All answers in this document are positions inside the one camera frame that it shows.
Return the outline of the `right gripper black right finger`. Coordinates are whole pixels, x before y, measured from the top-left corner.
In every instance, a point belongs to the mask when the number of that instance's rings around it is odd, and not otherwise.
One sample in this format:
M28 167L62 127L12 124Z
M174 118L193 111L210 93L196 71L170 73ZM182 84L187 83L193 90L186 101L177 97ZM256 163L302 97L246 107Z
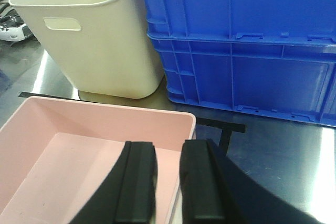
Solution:
M318 223L263 188L211 140L187 140L180 158L183 223Z

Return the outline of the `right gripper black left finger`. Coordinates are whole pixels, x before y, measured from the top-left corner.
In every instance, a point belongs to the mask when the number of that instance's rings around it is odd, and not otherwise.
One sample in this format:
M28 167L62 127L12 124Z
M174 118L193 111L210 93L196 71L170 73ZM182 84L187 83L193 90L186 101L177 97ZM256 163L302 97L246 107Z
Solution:
M125 142L111 171L71 223L150 223L157 171L151 142Z

